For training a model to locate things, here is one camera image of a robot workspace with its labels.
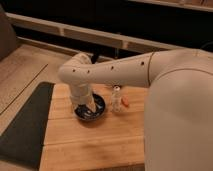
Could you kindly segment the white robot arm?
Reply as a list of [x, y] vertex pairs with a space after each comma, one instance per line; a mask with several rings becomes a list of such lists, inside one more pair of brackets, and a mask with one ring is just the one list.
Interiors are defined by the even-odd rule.
[[176, 49], [98, 64], [79, 53], [59, 77], [79, 105], [92, 100], [92, 83], [148, 88], [145, 171], [213, 171], [212, 52]]

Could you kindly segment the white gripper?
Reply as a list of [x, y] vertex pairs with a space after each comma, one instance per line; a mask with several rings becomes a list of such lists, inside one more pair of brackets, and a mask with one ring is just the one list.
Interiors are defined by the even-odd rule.
[[93, 113], [96, 105], [93, 102], [92, 88], [90, 84], [70, 85], [70, 99], [74, 105], [87, 105]]

